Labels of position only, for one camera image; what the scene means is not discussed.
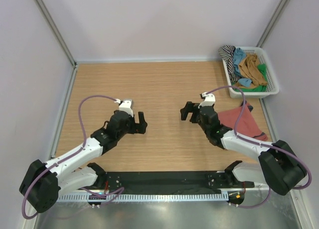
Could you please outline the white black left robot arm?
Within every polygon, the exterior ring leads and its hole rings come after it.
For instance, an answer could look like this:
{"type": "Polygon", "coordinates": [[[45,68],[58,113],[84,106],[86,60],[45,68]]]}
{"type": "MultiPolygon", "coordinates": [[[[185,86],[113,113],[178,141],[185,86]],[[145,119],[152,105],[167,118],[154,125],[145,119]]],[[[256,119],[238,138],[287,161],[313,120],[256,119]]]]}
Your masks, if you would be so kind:
{"type": "Polygon", "coordinates": [[[67,153],[42,162],[33,161],[20,185],[19,192],[24,196],[22,215],[28,219],[25,212],[26,203],[30,203],[36,213],[44,213],[50,209],[58,197],[73,190],[92,186],[101,189],[106,183],[106,177],[100,173],[99,167],[78,167],[84,163],[102,156],[117,146],[126,134],[145,134],[148,126],[144,113],[139,112],[139,122],[125,111],[116,110],[105,125],[96,130],[82,144],[67,153]]]}

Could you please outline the red graphic tank top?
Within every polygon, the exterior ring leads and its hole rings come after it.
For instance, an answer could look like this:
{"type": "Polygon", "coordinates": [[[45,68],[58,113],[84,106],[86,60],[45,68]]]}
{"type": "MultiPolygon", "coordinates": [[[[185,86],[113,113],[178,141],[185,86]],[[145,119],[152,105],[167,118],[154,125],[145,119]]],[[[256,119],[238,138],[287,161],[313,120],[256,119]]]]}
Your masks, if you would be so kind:
{"type": "MultiPolygon", "coordinates": [[[[241,108],[242,106],[231,110],[219,112],[218,118],[220,120],[220,123],[234,129],[235,122],[239,114],[241,113],[241,108]]],[[[237,132],[257,140],[267,141],[268,136],[259,129],[256,121],[251,114],[252,110],[253,107],[249,103],[246,103],[244,112],[237,125],[237,132]]]]}

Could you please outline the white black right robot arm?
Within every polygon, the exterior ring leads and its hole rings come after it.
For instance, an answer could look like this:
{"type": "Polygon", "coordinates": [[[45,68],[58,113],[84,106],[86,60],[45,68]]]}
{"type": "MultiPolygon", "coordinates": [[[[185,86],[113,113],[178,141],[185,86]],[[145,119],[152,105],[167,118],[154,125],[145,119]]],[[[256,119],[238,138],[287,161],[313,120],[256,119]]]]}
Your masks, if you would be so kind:
{"type": "Polygon", "coordinates": [[[187,102],[180,109],[181,120],[186,120],[189,114],[190,122],[201,127],[212,145],[256,160],[256,164],[239,162],[227,172],[224,180],[228,186],[236,187],[241,182],[250,181],[266,184],[275,193],[284,196],[291,189],[298,189],[297,184],[306,177],[306,167],[286,142],[265,142],[235,133],[220,122],[213,106],[187,102]]]}

